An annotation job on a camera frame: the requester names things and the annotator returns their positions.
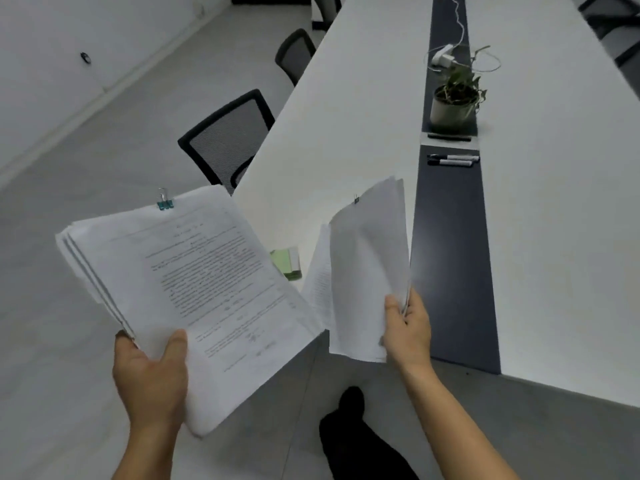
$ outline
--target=foot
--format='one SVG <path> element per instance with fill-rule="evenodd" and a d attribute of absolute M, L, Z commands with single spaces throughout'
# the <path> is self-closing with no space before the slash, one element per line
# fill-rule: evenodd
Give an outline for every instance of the foot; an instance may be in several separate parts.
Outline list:
<path fill-rule="evenodd" d="M 342 393 L 338 410 L 354 419 L 362 419 L 364 416 L 364 394 L 362 389 L 351 386 Z"/>

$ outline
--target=stack of paper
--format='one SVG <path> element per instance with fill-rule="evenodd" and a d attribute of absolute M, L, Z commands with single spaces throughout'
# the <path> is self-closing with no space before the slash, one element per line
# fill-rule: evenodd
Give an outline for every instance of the stack of paper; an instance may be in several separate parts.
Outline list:
<path fill-rule="evenodd" d="M 322 227 L 302 295 L 330 331 L 330 352 L 384 362 L 385 295 L 406 306 L 410 279 L 403 181 L 388 178 Z"/>
<path fill-rule="evenodd" d="M 187 425 L 215 428 L 324 327 L 224 187 L 80 221 L 56 236 L 91 295 L 151 358 L 185 328 Z"/>

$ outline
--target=binder clip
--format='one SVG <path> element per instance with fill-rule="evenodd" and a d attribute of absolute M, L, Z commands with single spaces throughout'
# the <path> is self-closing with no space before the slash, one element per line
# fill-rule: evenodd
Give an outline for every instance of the binder clip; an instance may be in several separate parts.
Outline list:
<path fill-rule="evenodd" d="M 160 190 L 160 202 L 158 202 L 158 209 L 166 210 L 173 208 L 173 201 L 168 198 L 168 192 L 164 188 L 158 189 Z"/>

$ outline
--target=black baseboard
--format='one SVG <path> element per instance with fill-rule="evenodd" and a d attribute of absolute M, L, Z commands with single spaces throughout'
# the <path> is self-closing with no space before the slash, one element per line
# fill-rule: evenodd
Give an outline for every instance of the black baseboard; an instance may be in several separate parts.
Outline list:
<path fill-rule="evenodd" d="M 311 0 L 231 0 L 233 5 L 311 5 Z"/>
<path fill-rule="evenodd" d="M 311 21 L 311 30 L 322 30 L 327 31 L 331 27 L 331 22 L 316 22 L 315 20 Z"/>

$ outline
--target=floor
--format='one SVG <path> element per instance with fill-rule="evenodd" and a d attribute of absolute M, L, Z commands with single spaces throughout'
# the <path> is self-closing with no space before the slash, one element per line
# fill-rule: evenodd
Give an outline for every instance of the floor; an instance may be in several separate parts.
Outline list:
<path fill-rule="evenodd" d="M 111 380 L 118 327 L 53 236 L 74 220 L 207 184 L 176 140 L 260 88 L 274 115 L 292 85 L 273 63 L 309 7 L 231 7 L 1 192 L 0 465 L 4 479 L 107 479 L 127 418 Z M 316 45 L 322 34 L 314 33 Z M 455 365 L 437 371 L 523 479 L 640 477 L 640 411 Z M 365 419 L 422 479 L 441 478 L 398 375 L 328 354 L 320 336 L 203 440 L 181 431 L 176 479 L 330 479 L 317 425 L 360 385 Z"/>

